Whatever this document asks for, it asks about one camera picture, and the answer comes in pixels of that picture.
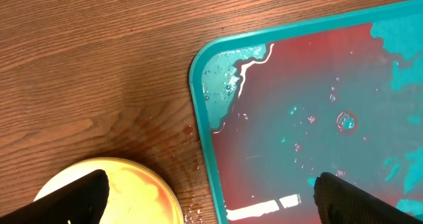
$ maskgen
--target red stain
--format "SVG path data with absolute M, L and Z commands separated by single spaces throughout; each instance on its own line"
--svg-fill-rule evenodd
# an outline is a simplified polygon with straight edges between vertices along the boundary
M 375 39 L 371 36 L 371 27 L 372 24 L 363 24 L 273 42 L 272 55 L 269 58 L 270 44 L 267 45 L 267 53 L 263 59 L 268 58 L 267 62 L 248 68 L 245 73 L 246 81 L 242 94 L 239 98 L 234 99 L 232 108 L 230 108 L 230 111 L 233 112 L 226 115 L 222 120 L 222 123 L 225 122 L 226 126 L 217 128 L 216 131 L 221 130 L 221 132 L 211 135 L 221 188 L 225 198 L 225 205 L 227 205 L 228 209 L 239 209 L 259 202 L 277 200 L 282 196 L 303 190 L 302 187 L 294 186 L 293 182 L 287 181 L 293 177 L 292 175 L 284 177 L 284 174 L 289 174 L 285 170 L 286 167 L 269 168 L 263 173 L 261 168 L 265 166 L 262 164 L 278 164 L 276 159 L 287 160 L 285 158 L 295 153 L 295 146 L 293 149 L 292 143 L 289 145 L 288 149 L 291 152 L 289 154 L 276 152 L 272 145 L 269 145 L 273 141 L 270 141 L 270 138 L 277 141 L 279 147 L 282 147 L 280 145 L 280 136 L 285 136 L 283 134 L 284 131 L 278 131 L 278 135 L 274 137 L 267 137 L 267 134 L 273 134 L 272 130 L 276 129 L 270 126 L 261 128 L 258 124 L 261 124 L 265 119 L 270 120 L 272 116 L 276 116 L 270 112 L 268 114 L 265 113 L 265 108 L 271 108 L 267 104 L 275 104 L 275 107 L 279 106 L 280 108 L 280 105 L 283 104 L 281 100 L 289 101 L 293 97 L 296 98 L 297 92 L 307 89 L 307 86 L 312 85 L 313 81 L 320 79 L 322 75 L 332 77 L 333 83 L 339 83 L 341 86 L 348 78 L 342 77 L 337 81 L 336 78 L 340 75 L 348 75 L 348 73 L 354 73 L 358 70 L 366 70 L 369 73 L 385 71 L 383 68 L 392 66 L 394 60 L 401 64 L 403 62 L 401 55 L 391 55 L 386 52 L 383 49 L 382 39 Z M 248 62 L 237 62 L 238 73 L 241 72 L 241 66 Z M 390 76 L 390 73 L 378 74 L 374 79 L 377 81 L 386 76 Z M 334 106 L 335 103 L 331 104 L 329 101 L 331 93 L 336 96 L 336 93 L 328 87 L 327 93 L 325 93 L 325 101 L 329 105 Z M 258 112 L 268 115 L 268 117 L 255 116 Z M 239 119 L 238 114 L 248 114 L 250 119 L 245 122 L 244 119 Z M 314 116 L 308 117 L 310 124 L 315 122 L 314 119 Z M 357 119 L 354 119 L 355 126 L 350 131 L 354 131 L 357 128 Z M 324 121 L 321 117 L 318 117 L 318 120 L 319 123 Z M 184 132 L 187 135 L 191 133 L 189 128 L 186 128 Z M 315 133 L 313 130 L 306 130 L 305 134 L 312 136 Z M 303 150 L 301 155 L 312 145 L 320 147 L 318 143 L 310 146 L 308 143 L 303 144 L 306 145 L 307 149 Z M 261 160 L 245 159 L 245 157 L 257 154 L 256 151 L 258 150 L 266 152 L 266 158 Z M 342 178 L 348 176 L 346 170 L 340 169 L 339 171 L 341 172 L 338 176 Z M 310 173 L 296 173 L 295 175 L 306 180 Z M 250 198 L 251 193 L 254 193 L 253 201 Z M 265 214 L 262 217 L 239 220 L 236 223 L 320 223 L 317 209 L 312 202 L 312 194 L 301 198 L 304 198 L 304 200 L 300 207 L 282 209 L 274 213 Z M 397 200 L 395 198 L 389 201 L 390 204 L 395 204 Z
M 191 136 L 192 134 L 194 134 L 194 128 L 192 128 L 192 126 L 191 126 L 191 125 L 186 126 L 186 127 L 183 129 L 183 131 L 184 131 L 185 135 L 189 135 L 189 136 Z

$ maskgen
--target air bubble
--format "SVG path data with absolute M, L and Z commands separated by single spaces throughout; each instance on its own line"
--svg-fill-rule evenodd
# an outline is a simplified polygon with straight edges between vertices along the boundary
M 302 146 L 301 146 L 301 144 L 300 143 L 296 143 L 294 146 L 294 149 L 295 149 L 295 151 L 301 151 L 301 149 L 302 149 Z
M 316 121 L 316 118 L 314 116 L 309 116 L 307 119 L 311 124 L 315 123 Z
M 343 169 L 340 168 L 336 171 L 335 176 L 340 177 L 340 178 L 346 178 L 347 172 L 346 172 L 346 170 L 343 170 Z
M 331 102 L 336 102 L 336 95 L 335 94 L 331 94 L 329 98 L 330 98 Z
M 338 115 L 336 125 L 340 131 L 352 133 L 357 128 L 357 118 L 352 113 L 343 111 Z

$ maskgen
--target black object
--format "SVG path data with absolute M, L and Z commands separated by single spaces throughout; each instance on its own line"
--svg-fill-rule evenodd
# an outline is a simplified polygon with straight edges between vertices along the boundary
M 86 176 L 0 217 L 0 224 L 98 224 L 107 205 L 104 170 Z
M 316 179 L 314 198 L 322 224 L 423 224 L 327 172 Z

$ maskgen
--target wood grain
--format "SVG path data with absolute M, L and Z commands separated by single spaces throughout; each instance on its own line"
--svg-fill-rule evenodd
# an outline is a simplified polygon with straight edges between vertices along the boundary
M 63 168 L 111 156 L 157 171 L 188 223 L 216 223 L 188 89 L 196 52 L 397 1 L 0 0 L 0 215 Z

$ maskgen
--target water droplet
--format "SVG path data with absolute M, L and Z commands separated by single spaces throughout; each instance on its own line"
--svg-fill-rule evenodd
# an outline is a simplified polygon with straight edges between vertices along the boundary
M 296 106 L 294 106 L 292 109 L 291 109 L 291 111 L 289 111 L 289 114 L 293 114 L 293 112 L 295 111 L 295 110 L 297 110 L 297 107 Z
M 352 133 L 357 128 L 357 118 L 352 113 L 343 111 L 338 115 L 336 125 L 340 131 Z
M 340 178 L 346 178 L 346 175 L 347 175 L 347 172 L 341 168 L 338 169 L 335 174 L 335 176 L 338 176 Z
M 311 124 L 315 123 L 316 121 L 316 118 L 314 116 L 309 116 L 307 119 Z
M 336 95 L 335 94 L 331 94 L 329 98 L 330 98 L 331 102 L 336 102 Z
M 300 143 L 296 143 L 294 146 L 293 146 L 293 148 L 295 149 L 295 151 L 301 151 L 301 149 L 302 149 L 302 146 L 301 146 L 301 144 Z

